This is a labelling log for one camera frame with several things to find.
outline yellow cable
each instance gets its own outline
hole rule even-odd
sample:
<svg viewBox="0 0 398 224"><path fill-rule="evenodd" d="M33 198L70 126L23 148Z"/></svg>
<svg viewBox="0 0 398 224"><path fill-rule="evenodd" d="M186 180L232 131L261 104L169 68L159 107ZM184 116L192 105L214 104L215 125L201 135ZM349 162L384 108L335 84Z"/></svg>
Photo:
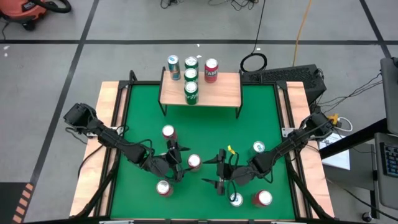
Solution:
<svg viewBox="0 0 398 224"><path fill-rule="evenodd" d="M305 13L304 13L304 16L303 16L303 21L301 22L300 29L298 30L298 34L297 34L297 38L296 38L296 44L295 44L295 46L294 46L293 67L294 67L294 63L296 62L297 47L299 46L299 39L300 39L301 30L303 29L305 20L306 20L306 18L307 18L308 12L309 12L309 10L310 10L311 3L312 3L312 0L310 0L310 1L308 2L307 9L305 10Z"/></svg>

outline soda can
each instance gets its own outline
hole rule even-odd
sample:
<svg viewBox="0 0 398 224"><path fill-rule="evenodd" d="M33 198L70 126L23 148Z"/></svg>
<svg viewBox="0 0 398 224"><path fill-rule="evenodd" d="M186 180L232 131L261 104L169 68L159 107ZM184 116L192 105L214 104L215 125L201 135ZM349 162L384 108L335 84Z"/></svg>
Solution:
<svg viewBox="0 0 398 224"><path fill-rule="evenodd" d="M198 85L195 82L185 84L185 100L189 105L198 103Z"/></svg>
<svg viewBox="0 0 398 224"><path fill-rule="evenodd" d="M188 157L188 166L192 168L191 171L198 171L201 167L201 159L199 155L192 154Z"/></svg>
<svg viewBox="0 0 398 224"><path fill-rule="evenodd" d="M161 180L156 184L156 191L160 196L169 197L173 194L173 187L166 180Z"/></svg>
<svg viewBox="0 0 398 224"><path fill-rule="evenodd" d="M235 194L231 194L231 196L229 197L231 200L233 200L235 197ZM236 193L236 197L235 200L233 202L231 202L231 205L234 207L239 207L243 204L243 197L241 194Z"/></svg>
<svg viewBox="0 0 398 224"><path fill-rule="evenodd" d="M195 82L198 83L198 73L194 68L188 68L184 72L185 82Z"/></svg>
<svg viewBox="0 0 398 224"><path fill-rule="evenodd" d="M162 134L163 134L163 137L166 139L166 140L170 140L170 139L174 139L174 140L176 140L177 139L177 133L175 132L175 129L174 129L174 127L173 126L171 126L171 125L165 125L163 128L162 128Z"/></svg>
<svg viewBox="0 0 398 224"><path fill-rule="evenodd" d="M198 59L196 57L187 57L185 59L185 69L188 68L193 68L197 71L197 74L199 74L199 63Z"/></svg>
<svg viewBox="0 0 398 224"><path fill-rule="evenodd" d="M217 80L218 62L216 59L208 59L205 64L205 80L208 83L213 83Z"/></svg>
<svg viewBox="0 0 398 224"><path fill-rule="evenodd" d="M272 195L266 190L260 190L253 196L253 205L257 207L266 207L272 202Z"/></svg>
<svg viewBox="0 0 398 224"><path fill-rule="evenodd" d="M180 62L178 61L178 57L175 55L170 55L167 58L167 63L169 65L169 70L172 80L179 80L181 78L181 74L180 74Z"/></svg>
<svg viewBox="0 0 398 224"><path fill-rule="evenodd" d="M253 146L249 148L249 157L255 156L257 153L262 153L266 150L266 146L262 141L255 141Z"/></svg>

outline red soda can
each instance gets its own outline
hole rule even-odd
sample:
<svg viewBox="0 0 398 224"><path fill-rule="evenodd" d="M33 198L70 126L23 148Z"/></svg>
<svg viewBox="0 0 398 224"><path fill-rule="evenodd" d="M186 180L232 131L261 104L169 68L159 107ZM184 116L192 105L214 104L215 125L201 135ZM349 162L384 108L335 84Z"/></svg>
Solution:
<svg viewBox="0 0 398 224"><path fill-rule="evenodd" d="M171 125L165 125L162 129L162 134L166 140L177 139L177 133L175 132L174 127Z"/></svg>
<svg viewBox="0 0 398 224"><path fill-rule="evenodd" d="M218 62L216 59L208 59L205 64L205 80L208 83L213 83L217 80Z"/></svg>
<svg viewBox="0 0 398 224"><path fill-rule="evenodd" d="M188 157L188 166L192 168L191 171L198 171L201 167L201 159L199 155L192 154Z"/></svg>
<svg viewBox="0 0 398 224"><path fill-rule="evenodd" d="M266 207L272 202L272 195L266 190L260 190L253 196L253 205L257 207Z"/></svg>
<svg viewBox="0 0 398 224"><path fill-rule="evenodd" d="M168 197L173 194L173 187L167 180L161 180L156 185L156 191L160 196Z"/></svg>

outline concrete floor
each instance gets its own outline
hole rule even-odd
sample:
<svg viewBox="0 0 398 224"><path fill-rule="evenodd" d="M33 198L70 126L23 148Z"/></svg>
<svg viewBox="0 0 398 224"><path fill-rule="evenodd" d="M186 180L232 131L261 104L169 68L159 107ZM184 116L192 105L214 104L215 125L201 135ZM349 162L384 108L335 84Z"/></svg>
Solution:
<svg viewBox="0 0 398 224"><path fill-rule="evenodd" d="M85 148L64 131L62 115L74 103L95 106L101 82L125 80L130 69L139 80L159 80L171 54L201 55L201 64L214 57L221 72L237 72L253 45L229 40L255 39L262 6L260 0L251 11L237 12L229 4L209 6L207 0L185 0L168 9L160 8L160 0L70 2L72 13L49 13L33 32L11 24L5 30L8 41L0 42L0 182L29 182L40 152L48 150L26 222L68 217ZM267 68L291 66L294 41L266 43L294 40L307 3L266 2L259 34L265 41L257 47L267 55ZM395 40L387 42L395 43L387 49L398 56L398 1L366 0L366 4L382 38ZM348 95L379 73L386 43L373 28L359 0L313 0L301 39L337 41L300 45L296 65L315 63L324 71L328 90L322 101ZM255 59L249 63L256 68ZM382 87L348 99L330 113L350 119L354 131L364 128L385 117ZM367 191L347 188L369 201ZM341 220L360 222L360 214L369 210L334 185L329 190ZM383 209L398 217L398 211ZM376 222L393 221L382 217Z"/></svg>

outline black wheel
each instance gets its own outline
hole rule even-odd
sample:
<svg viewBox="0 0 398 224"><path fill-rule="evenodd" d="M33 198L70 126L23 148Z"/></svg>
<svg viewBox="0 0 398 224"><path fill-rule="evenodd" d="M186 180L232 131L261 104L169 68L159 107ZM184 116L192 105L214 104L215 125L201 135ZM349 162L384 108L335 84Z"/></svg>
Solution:
<svg viewBox="0 0 398 224"><path fill-rule="evenodd" d="M364 220L365 222L371 222L373 220L371 212L365 212L364 214L362 214L362 220Z"/></svg>
<svg viewBox="0 0 398 224"><path fill-rule="evenodd" d="M36 24L34 21L28 21L28 22L22 24L22 26L24 27L25 30L28 30L28 31L33 31L36 28Z"/></svg>

